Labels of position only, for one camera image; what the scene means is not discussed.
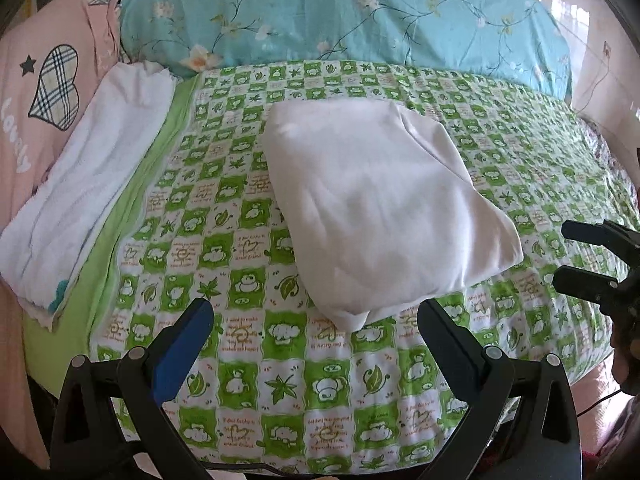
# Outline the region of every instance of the blue gripper pad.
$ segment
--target blue gripper pad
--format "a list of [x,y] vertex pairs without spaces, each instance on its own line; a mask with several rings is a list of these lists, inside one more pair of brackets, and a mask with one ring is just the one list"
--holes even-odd
[[197,298],[149,345],[151,387],[158,406],[175,399],[213,328],[213,307]]

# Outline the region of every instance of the cartoon print sheet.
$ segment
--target cartoon print sheet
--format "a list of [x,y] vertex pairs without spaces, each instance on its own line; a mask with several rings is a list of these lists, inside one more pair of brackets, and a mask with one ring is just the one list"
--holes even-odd
[[[482,76],[351,60],[199,77],[188,126],[118,248],[118,287],[92,337],[94,358],[118,358],[148,345],[190,299],[212,303],[214,329],[164,406],[197,457],[299,473],[403,468],[431,460],[465,409],[420,338],[416,308],[344,334],[307,295],[261,149],[271,104],[285,99],[394,99],[440,120],[526,255],[440,298],[447,312],[510,356],[556,352],[571,381],[608,354],[608,320],[550,280],[560,264],[625,269],[602,248],[564,240],[560,225],[609,218],[638,228],[637,198],[594,159],[563,102]],[[126,407],[117,411],[132,433]]]

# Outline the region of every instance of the green sheet border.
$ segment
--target green sheet border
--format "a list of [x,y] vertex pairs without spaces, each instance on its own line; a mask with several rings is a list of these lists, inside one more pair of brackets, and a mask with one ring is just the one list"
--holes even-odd
[[[109,214],[54,331],[49,332],[36,320],[24,316],[27,373],[56,397],[60,395],[69,361],[78,354],[89,355],[89,339],[102,322],[108,306],[106,295],[111,293],[117,279],[115,251],[120,239],[133,229],[138,218],[132,212],[142,209],[145,190],[158,172],[164,155],[188,124],[191,97],[199,80],[196,76],[177,85],[164,124]],[[105,258],[110,260],[106,276]]]

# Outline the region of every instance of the pink cushion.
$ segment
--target pink cushion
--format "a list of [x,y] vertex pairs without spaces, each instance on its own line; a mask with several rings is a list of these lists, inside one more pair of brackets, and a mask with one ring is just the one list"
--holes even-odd
[[0,39],[0,232],[46,180],[119,45],[114,0],[54,0]]

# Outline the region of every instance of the white towel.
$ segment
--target white towel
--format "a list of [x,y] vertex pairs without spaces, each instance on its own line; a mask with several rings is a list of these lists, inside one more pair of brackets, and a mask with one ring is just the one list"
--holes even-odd
[[339,330],[522,261],[444,127],[394,102],[283,102],[262,140],[300,279]]
[[118,63],[109,70],[47,181],[0,235],[0,275],[43,326],[51,329],[109,212],[160,131],[174,89],[170,72],[155,63]]

